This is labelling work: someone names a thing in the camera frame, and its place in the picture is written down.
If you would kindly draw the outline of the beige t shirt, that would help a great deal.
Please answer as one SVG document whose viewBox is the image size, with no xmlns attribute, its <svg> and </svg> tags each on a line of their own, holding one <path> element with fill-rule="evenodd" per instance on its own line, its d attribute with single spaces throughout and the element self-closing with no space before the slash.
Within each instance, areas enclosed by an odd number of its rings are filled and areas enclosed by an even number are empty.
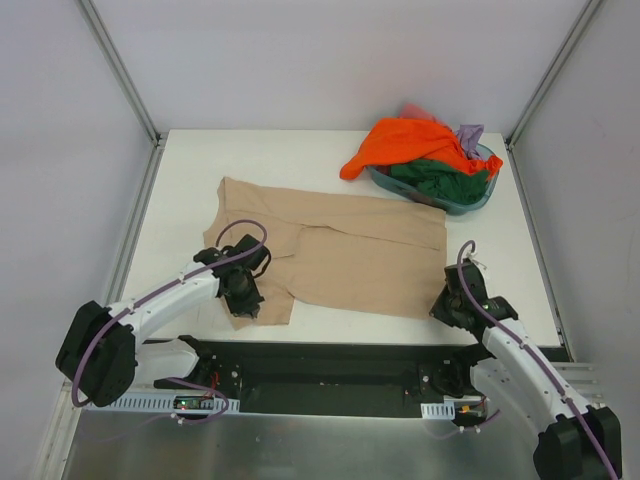
<svg viewBox="0 0 640 480">
<path fill-rule="evenodd" d="M 444 286 L 443 211 L 403 200 L 264 187 L 225 177 L 203 234 L 236 244 L 265 237 L 272 260 L 258 278 L 255 325 L 289 323 L 296 301 L 426 320 Z"/>
</svg>

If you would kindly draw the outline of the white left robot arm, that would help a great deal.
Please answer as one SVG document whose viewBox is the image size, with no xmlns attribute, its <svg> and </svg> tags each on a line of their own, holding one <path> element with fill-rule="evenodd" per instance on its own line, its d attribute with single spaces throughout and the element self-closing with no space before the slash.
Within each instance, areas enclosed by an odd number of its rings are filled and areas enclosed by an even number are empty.
<svg viewBox="0 0 640 480">
<path fill-rule="evenodd" d="M 271 262 L 269 249 L 246 234 L 231 246 L 198 252 L 176 276 L 139 297 L 102 306 L 95 301 L 75 313 L 55 365 L 72 383 L 76 407 L 105 407 L 134 382 L 177 377 L 188 388 L 204 387 L 211 365 L 190 337 L 162 344 L 149 338 L 193 307 L 222 299 L 236 317 L 254 319 L 264 298 L 256 280 Z"/>
</svg>

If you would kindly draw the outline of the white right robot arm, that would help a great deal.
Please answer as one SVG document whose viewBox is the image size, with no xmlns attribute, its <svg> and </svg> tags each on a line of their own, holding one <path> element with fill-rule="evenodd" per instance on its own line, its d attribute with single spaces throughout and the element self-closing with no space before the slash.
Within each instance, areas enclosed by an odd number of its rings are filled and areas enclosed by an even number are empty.
<svg viewBox="0 0 640 480">
<path fill-rule="evenodd" d="M 465 260 L 445 269 L 445 286 L 430 314 L 471 333 L 476 342 L 454 353 L 431 378 L 439 393 L 487 397 L 532 445 L 542 479 L 620 479 L 621 424 L 558 372 L 530 339 L 516 310 L 489 297 L 480 269 Z"/>
</svg>

